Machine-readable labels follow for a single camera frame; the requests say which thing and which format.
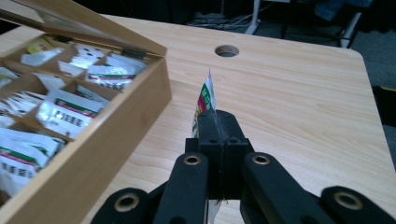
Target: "table surface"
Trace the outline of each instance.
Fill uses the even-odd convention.
[[[359,53],[108,17],[168,48],[173,99],[84,223],[111,193],[128,187],[151,191],[169,178],[184,152],[185,138],[191,137],[196,101],[209,68],[217,109],[236,116],[256,151],[276,157],[316,195],[330,186],[344,186],[396,217],[396,174]],[[0,35],[0,54],[39,34],[18,28]],[[215,48],[222,45],[237,47],[239,54],[218,56]],[[238,202],[224,203],[216,223],[243,223]]]

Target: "gray carpet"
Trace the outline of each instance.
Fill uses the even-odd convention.
[[[265,2],[262,2],[262,7],[267,7],[267,9],[261,12],[259,16],[260,25],[254,35],[280,38],[285,12],[287,11],[286,5],[281,3],[270,3],[265,5]],[[297,17],[301,18],[304,17],[304,15],[297,15]],[[226,20],[219,14],[202,15],[198,13],[195,16],[195,20],[191,21],[189,25],[200,27],[204,26],[211,29],[244,33],[248,28],[247,25],[249,20],[251,20],[251,17],[247,18],[247,15]],[[317,26],[316,23],[312,25],[308,21],[312,21],[312,17],[305,17],[300,20],[300,22],[293,21],[293,23],[288,27],[289,32],[286,34],[286,39],[326,46],[339,46],[339,41],[337,39],[331,38],[331,36],[337,35],[337,33],[342,29],[342,26],[339,23],[337,24],[336,22],[335,24]],[[373,30],[369,33],[358,32],[351,48],[362,55],[372,86],[382,86],[396,89],[395,31],[389,31],[386,33],[380,33],[376,30]],[[386,125],[383,125],[383,128],[388,141],[393,164],[395,165],[396,128]]]

